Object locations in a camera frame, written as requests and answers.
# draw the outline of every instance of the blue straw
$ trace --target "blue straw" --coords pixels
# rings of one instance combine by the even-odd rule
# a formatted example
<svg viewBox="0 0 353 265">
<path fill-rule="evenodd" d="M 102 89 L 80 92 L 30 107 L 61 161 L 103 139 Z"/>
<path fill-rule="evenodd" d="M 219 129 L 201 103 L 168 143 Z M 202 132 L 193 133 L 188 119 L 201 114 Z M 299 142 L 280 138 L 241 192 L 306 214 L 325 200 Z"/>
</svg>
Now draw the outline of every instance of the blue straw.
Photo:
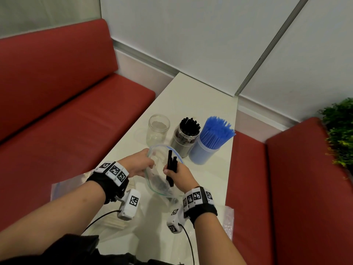
<svg viewBox="0 0 353 265">
<path fill-rule="evenodd" d="M 230 123 L 217 116 L 211 116 L 200 133 L 200 140 L 207 148 L 216 150 L 235 135 Z"/>
</svg>

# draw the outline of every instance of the white table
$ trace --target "white table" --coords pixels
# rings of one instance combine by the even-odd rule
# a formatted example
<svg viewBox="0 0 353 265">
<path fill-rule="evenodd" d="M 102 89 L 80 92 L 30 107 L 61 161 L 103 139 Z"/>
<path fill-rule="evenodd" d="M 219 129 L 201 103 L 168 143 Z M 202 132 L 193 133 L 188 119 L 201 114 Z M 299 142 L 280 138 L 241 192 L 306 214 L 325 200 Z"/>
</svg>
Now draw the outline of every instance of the white table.
<svg viewBox="0 0 353 265">
<path fill-rule="evenodd" d="M 148 120 L 153 114 L 161 113 L 169 118 L 170 129 L 165 140 L 165 143 L 169 144 L 175 127 L 184 117 L 193 117 L 203 127 L 209 116 L 216 115 L 226 119 L 234 127 L 237 102 L 236 97 L 231 97 L 179 73 L 104 160 L 119 160 L 146 148 Z M 223 145 L 204 165 L 193 164 L 188 157 L 183 159 L 198 183 L 212 192 L 217 205 L 224 205 L 226 201 L 231 153 L 232 139 Z M 184 236 L 186 239 L 185 234 L 174 235 L 169 231 L 166 219 L 170 215 L 170 208 L 158 195 L 148 189 L 144 178 L 134 177 L 134 180 L 136 189 L 141 192 L 138 213 L 130 221 L 129 227 L 123 231 L 117 232 L 116 229 L 106 228 L 100 232 L 98 245 L 100 253 L 123 254 L 130 252 L 142 261 L 153 258 L 176 263 L 175 260 L 171 260 L 173 241 L 176 236 Z M 189 223 L 186 228 L 187 230 L 192 229 L 192 224 Z M 196 244 L 194 243 L 193 248 L 196 252 Z"/>
</svg>

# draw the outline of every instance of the forearm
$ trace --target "forearm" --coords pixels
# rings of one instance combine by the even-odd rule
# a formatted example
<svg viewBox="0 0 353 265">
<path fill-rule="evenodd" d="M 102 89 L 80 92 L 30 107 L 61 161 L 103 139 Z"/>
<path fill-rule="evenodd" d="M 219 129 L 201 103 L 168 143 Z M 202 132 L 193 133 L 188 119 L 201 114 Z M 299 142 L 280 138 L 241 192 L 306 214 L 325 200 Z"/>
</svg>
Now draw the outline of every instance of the forearm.
<svg viewBox="0 0 353 265">
<path fill-rule="evenodd" d="M 0 260 L 42 254 L 65 234 L 82 234 L 105 198 L 99 184 L 89 181 L 43 205 L 0 232 Z"/>
<path fill-rule="evenodd" d="M 201 265 L 246 265 L 215 214 L 200 215 L 195 221 L 195 233 Z"/>
</svg>

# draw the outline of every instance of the black cable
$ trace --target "black cable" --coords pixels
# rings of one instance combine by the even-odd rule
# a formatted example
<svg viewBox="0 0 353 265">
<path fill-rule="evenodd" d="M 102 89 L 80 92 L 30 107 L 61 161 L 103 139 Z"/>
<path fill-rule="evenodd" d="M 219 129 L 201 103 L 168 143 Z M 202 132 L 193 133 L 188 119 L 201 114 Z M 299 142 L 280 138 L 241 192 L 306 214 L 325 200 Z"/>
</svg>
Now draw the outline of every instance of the black cable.
<svg viewBox="0 0 353 265">
<path fill-rule="evenodd" d="M 184 232 L 186 233 L 186 236 L 188 237 L 188 240 L 189 240 L 189 244 L 190 244 L 190 248 L 191 248 L 191 254 L 192 254 L 192 262 L 194 263 L 195 265 L 195 259 L 194 259 L 194 252 L 192 251 L 192 245 L 191 245 L 191 241 L 190 241 L 190 238 L 188 236 L 188 233 L 186 232 L 185 228 L 183 225 L 181 225 L 180 223 L 178 223 L 179 226 L 181 226 L 184 230 Z"/>
<path fill-rule="evenodd" d="M 89 224 L 89 225 L 87 226 L 87 228 L 86 228 L 83 232 L 85 232 L 89 227 L 91 227 L 91 225 L 92 225 L 93 223 L 95 223 L 97 220 L 103 218 L 104 216 L 106 216 L 106 215 L 108 215 L 108 214 L 110 214 L 110 213 L 114 213 L 114 212 L 121 212 L 121 210 L 110 211 L 110 212 L 108 212 L 108 213 L 106 213 L 106 214 L 100 216 L 100 217 L 97 218 L 95 221 L 93 221 L 91 224 Z"/>
</svg>

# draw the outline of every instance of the artificial plant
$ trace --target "artificial plant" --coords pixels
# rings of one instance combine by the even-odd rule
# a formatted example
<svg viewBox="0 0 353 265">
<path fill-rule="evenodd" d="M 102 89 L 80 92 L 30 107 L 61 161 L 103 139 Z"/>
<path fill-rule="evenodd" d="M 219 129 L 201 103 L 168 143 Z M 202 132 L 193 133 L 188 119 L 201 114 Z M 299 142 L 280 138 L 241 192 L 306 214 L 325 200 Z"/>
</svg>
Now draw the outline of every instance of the artificial plant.
<svg viewBox="0 0 353 265">
<path fill-rule="evenodd" d="M 330 150 L 335 155 L 335 164 L 341 164 L 353 172 L 353 98 L 319 111 L 327 127 Z"/>
</svg>

